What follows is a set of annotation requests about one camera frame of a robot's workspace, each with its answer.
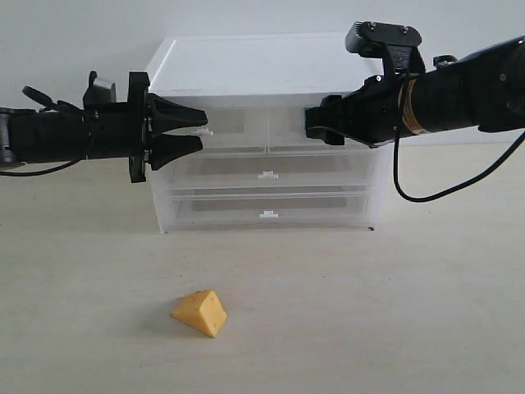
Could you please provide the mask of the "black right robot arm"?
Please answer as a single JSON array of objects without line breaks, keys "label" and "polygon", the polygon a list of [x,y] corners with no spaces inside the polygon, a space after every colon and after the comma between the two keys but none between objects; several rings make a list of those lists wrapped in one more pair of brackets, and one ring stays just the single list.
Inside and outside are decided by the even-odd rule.
[{"label": "black right robot arm", "polygon": [[305,134],[329,145],[369,148],[475,126],[485,133],[524,126],[524,38],[462,59],[436,57],[433,71],[371,76],[347,95],[329,95],[304,112]]}]

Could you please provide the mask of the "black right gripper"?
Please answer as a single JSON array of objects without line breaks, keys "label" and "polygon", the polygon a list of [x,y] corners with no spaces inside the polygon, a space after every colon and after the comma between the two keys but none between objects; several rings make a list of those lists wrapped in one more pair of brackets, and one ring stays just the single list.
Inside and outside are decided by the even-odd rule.
[{"label": "black right gripper", "polygon": [[306,136],[330,146],[344,146],[345,138],[349,138],[369,148],[393,143],[397,134],[410,137],[399,108],[404,82],[403,76],[382,81],[370,77],[360,89],[344,97],[341,113],[334,104],[343,96],[327,95],[317,107],[304,110]]}]

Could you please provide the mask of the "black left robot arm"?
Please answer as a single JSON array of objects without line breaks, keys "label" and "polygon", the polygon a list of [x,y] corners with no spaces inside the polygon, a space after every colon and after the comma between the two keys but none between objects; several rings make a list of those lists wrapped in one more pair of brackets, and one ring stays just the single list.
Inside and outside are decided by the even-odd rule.
[{"label": "black left robot arm", "polygon": [[147,72],[130,72],[120,102],[115,83],[91,71],[82,107],[24,87],[41,108],[2,108],[2,175],[43,176],[84,160],[127,158],[131,182],[142,183],[146,170],[202,150],[199,135],[177,130],[206,126],[205,111],[173,103],[149,86]]}]

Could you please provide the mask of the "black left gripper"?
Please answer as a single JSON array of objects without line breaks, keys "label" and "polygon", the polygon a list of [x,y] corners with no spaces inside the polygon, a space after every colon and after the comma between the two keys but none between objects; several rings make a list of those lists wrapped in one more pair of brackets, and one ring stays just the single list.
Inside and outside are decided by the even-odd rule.
[{"label": "black left gripper", "polygon": [[153,171],[203,149],[202,140],[196,135],[163,133],[208,124],[205,111],[148,93],[149,86],[146,72],[132,71],[129,73],[126,101],[84,108],[93,115],[90,120],[91,142],[86,158],[127,158],[130,181],[133,183],[146,181],[148,107],[152,133],[159,135],[153,138],[150,145],[148,163]]}]

